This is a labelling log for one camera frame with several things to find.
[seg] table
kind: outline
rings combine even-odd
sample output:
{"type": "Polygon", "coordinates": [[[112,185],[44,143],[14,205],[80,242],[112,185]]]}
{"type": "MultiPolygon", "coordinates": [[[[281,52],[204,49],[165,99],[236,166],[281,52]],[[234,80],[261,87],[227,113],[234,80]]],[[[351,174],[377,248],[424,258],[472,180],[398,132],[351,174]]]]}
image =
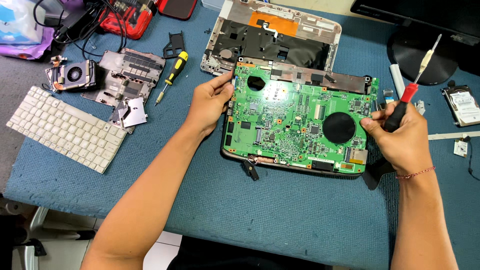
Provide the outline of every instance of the table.
{"type": "MultiPolygon", "coordinates": [[[[190,20],[155,16],[139,41],[127,47],[162,54],[168,33],[184,31],[189,62],[159,106],[146,105],[148,122],[137,126],[124,140],[104,175],[55,151],[26,139],[7,183],[10,199],[82,215],[104,217],[148,166],[181,125],[196,85],[212,78],[200,70],[200,61],[217,12],[198,3],[190,20]]],[[[380,89],[392,88],[386,43],[393,25],[324,12],[308,11],[343,27],[334,71],[380,79],[380,89]]],[[[91,40],[95,52],[115,50],[120,38],[107,34],[91,40]]],[[[79,50],[67,47],[70,62],[81,61],[79,50]]],[[[166,70],[173,60],[167,61],[166,70]]],[[[480,77],[458,70],[452,77],[478,93],[480,77]]],[[[459,129],[440,94],[440,86],[421,86],[414,101],[424,100],[429,132],[474,131],[459,129]]],[[[161,87],[153,90],[156,97],[161,87]]],[[[62,93],[56,97],[107,120],[111,108],[62,93]]],[[[240,162],[220,155],[223,118],[200,145],[180,187],[166,231],[254,248],[307,260],[356,269],[387,269],[393,252],[397,224],[398,186],[389,175],[375,191],[362,178],[342,179],[257,167],[253,182],[240,162]]],[[[480,139],[472,139],[472,169],[480,172],[480,139]]],[[[447,227],[461,269],[480,266],[480,183],[468,174],[468,160],[453,155],[452,140],[430,142],[444,199],[447,227]]]]}

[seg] red screwdriver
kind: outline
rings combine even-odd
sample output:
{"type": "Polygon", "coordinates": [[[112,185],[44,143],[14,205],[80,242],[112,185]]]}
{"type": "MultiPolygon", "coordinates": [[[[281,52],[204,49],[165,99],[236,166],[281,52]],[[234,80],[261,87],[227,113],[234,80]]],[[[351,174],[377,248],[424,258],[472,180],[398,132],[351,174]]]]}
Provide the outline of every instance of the red screwdriver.
{"type": "Polygon", "coordinates": [[[417,75],[417,78],[415,79],[415,81],[413,83],[408,84],[408,86],[405,87],[405,92],[400,97],[400,103],[395,107],[395,110],[393,111],[392,115],[390,115],[388,119],[385,121],[385,125],[384,125],[385,131],[393,132],[400,127],[400,122],[402,122],[402,118],[405,115],[405,112],[407,111],[407,105],[410,103],[413,95],[415,95],[415,93],[419,89],[419,85],[417,84],[417,81],[419,80],[420,75],[423,73],[423,71],[427,67],[428,62],[430,62],[430,58],[432,58],[433,52],[435,51],[435,48],[437,47],[441,37],[442,37],[442,34],[438,36],[437,41],[433,45],[433,48],[425,54],[425,57],[423,57],[423,60],[421,61],[421,64],[420,64],[419,74],[417,75]]]}

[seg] green circuit board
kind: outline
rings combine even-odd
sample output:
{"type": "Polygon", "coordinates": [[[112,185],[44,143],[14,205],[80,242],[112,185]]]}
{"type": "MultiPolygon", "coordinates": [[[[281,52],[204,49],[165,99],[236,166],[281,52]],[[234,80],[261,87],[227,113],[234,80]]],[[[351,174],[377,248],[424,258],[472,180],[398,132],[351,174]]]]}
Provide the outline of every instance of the green circuit board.
{"type": "Polygon", "coordinates": [[[307,169],[357,174],[365,170],[367,134],[360,120],[371,117],[378,80],[362,95],[324,86],[271,80],[271,69],[241,65],[235,69],[235,92],[228,103],[223,149],[242,157],[307,169]],[[261,90],[248,86],[250,76],[262,78],[261,90]],[[342,144],[324,136],[325,119],[336,112],[351,116],[353,137],[342,144]]]}

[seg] purple bag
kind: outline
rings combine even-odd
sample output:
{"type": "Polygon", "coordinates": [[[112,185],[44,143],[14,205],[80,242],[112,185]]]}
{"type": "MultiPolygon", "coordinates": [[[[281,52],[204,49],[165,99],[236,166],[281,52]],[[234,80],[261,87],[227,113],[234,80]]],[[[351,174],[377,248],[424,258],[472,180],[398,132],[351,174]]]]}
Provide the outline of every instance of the purple bag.
{"type": "Polygon", "coordinates": [[[0,55],[18,57],[27,60],[40,58],[46,50],[50,50],[53,32],[50,27],[43,29],[42,42],[35,45],[0,45],[0,55]]]}

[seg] computer monitor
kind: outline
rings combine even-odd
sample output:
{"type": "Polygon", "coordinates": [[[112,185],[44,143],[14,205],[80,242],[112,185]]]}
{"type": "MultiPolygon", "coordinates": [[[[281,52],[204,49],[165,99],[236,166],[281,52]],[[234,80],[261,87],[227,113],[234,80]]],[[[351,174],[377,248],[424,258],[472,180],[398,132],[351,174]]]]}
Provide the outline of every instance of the computer monitor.
{"type": "Polygon", "coordinates": [[[415,79],[439,34],[442,40],[419,84],[442,83],[458,66],[480,75],[479,0],[355,0],[350,10],[402,26],[389,40],[388,54],[408,80],[415,79]]]}

